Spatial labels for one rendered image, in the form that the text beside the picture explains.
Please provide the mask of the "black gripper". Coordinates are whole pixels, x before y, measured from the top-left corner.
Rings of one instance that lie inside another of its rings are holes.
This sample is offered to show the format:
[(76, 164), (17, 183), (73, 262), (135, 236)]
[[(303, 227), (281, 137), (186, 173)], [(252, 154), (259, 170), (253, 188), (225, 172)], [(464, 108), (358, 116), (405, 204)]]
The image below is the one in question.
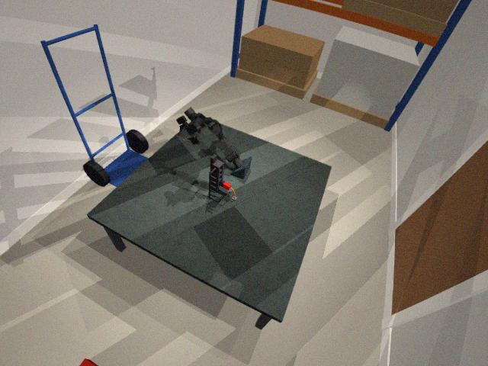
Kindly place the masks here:
[[(198, 137), (198, 135), (197, 136), (194, 135), (195, 130), (192, 127), (192, 123), (195, 123), (197, 121), (192, 121), (190, 124), (188, 124), (186, 122), (187, 119), (185, 118), (184, 115), (177, 118), (176, 121), (178, 122), (178, 124), (180, 124), (180, 130), (179, 130), (178, 135), (181, 135), (185, 130), (187, 130), (187, 132), (190, 134), (190, 136), (185, 137), (183, 140), (190, 139), (193, 145), (196, 143), (199, 143), (201, 141), (200, 138)], [(189, 126), (189, 125), (191, 125), (191, 126)]]

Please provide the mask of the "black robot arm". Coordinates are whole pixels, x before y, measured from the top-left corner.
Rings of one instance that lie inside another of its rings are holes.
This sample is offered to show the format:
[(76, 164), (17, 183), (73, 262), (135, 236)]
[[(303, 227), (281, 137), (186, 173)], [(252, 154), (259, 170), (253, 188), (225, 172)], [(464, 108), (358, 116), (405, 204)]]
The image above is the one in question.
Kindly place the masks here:
[(210, 128), (208, 126), (208, 129), (217, 135), (219, 141), (225, 149), (224, 155), (226, 157), (226, 160), (230, 163), (232, 162), (236, 169), (243, 165), (244, 161), (240, 159), (240, 154), (234, 149), (230, 148), (230, 145), (228, 144), (226, 138), (222, 133), (223, 128), (217, 120), (213, 120), (210, 117), (205, 117), (200, 112), (196, 113), (192, 107), (189, 107), (189, 109), (187, 109), (184, 113), (191, 120), (191, 122), (197, 121), (195, 123), (192, 123), (192, 127), (195, 130), (194, 133), (201, 133), (203, 131), (202, 128), (204, 128), (206, 125), (208, 126), (208, 124), (210, 124), (211, 122), (215, 123)]

